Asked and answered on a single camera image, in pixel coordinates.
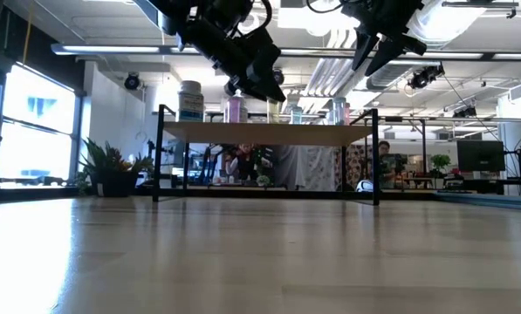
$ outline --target plant pot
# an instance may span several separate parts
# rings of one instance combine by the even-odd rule
[[[102,197],[128,197],[138,180],[138,173],[132,171],[103,170],[90,174],[92,190]]]

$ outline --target potted plant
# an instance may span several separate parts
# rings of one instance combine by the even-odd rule
[[[450,165],[450,156],[445,154],[437,154],[431,157],[431,163],[433,164],[433,171],[431,172],[435,178],[441,178],[443,176],[441,170]]]
[[[153,160],[142,158],[140,154],[130,162],[124,160],[118,148],[111,147],[108,142],[105,149],[93,140],[84,140],[87,146],[89,160],[84,157],[84,170],[78,181],[86,181],[89,176],[92,190],[98,196],[126,197],[136,186],[138,173],[153,170]]]

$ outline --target ceiling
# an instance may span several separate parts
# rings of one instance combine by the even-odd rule
[[[18,15],[27,19],[30,2],[7,0],[6,5]],[[279,7],[279,1],[271,1]],[[486,12],[468,30],[449,43],[448,51],[521,51],[521,0],[517,17],[502,17],[506,11]],[[140,9],[131,4],[96,0],[35,0],[31,6],[32,21],[64,44],[175,44],[170,37],[150,23]],[[284,47],[325,47],[329,36],[314,37],[304,29],[278,28],[278,9],[268,30],[278,46]],[[183,56],[116,56],[107,57],[113,76],[126,76],[123,68],[130,65],[169,64],[181,79],[195,79],[202,82],[206,102],[219,103],[223,97],[223,82],[215,78],[208,60],[202,57]],[[306,85],[314,72],[318,59],[281,58],[276,66],[284,71],[285,83]],[[521,63],[499,62],[445,62],[444,68],[450,83],[461,97],[476,95],[479,115],[491,116],[496,113],[496,96],[505,89],[492,86],[510,87],[521,80]],[[147,84],[161,84],[165,76],[161,72],[146,72],[141,75]],[[428,87],[411,95],[401,80],[390,87],[370,105],[378,106],[381,115],[419,113],[438,115],[445,106],[459,102],[450,84],[439,79]]]

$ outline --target window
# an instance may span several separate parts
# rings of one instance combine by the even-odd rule
[[[68,179],[75,112],[72,90],[13,66],[4,92],[0,179]]]

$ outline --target man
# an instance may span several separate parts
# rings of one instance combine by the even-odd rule
[[[390,154],[390,143],[382,140],[379,143],[380,156],[380,188],[394,188],[395,159],[384,158]]]

